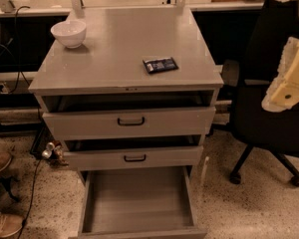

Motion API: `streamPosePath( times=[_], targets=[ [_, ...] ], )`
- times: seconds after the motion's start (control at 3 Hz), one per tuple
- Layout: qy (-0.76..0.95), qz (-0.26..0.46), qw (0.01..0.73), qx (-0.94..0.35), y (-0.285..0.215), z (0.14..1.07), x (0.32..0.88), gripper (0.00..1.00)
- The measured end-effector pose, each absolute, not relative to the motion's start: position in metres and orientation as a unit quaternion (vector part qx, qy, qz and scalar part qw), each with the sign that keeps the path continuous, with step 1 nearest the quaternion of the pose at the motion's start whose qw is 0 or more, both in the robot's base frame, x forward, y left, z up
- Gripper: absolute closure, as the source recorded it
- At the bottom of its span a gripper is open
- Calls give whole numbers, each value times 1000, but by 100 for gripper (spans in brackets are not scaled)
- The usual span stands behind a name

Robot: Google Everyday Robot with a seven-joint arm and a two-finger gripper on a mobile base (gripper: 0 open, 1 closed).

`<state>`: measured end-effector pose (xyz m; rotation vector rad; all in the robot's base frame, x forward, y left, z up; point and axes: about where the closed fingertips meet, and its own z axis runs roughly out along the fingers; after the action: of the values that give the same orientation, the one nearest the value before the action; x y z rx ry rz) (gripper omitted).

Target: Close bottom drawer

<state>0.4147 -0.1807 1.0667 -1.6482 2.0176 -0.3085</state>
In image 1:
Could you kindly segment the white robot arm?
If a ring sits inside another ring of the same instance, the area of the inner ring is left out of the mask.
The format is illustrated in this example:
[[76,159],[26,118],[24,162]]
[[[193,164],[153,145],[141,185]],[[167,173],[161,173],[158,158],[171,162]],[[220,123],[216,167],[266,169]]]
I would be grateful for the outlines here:
[[299,103],[299,39],[288,38],[281,54],[277,72],[278,76],[271,82],[261,103],[266,111],[272,113],[291,110]]

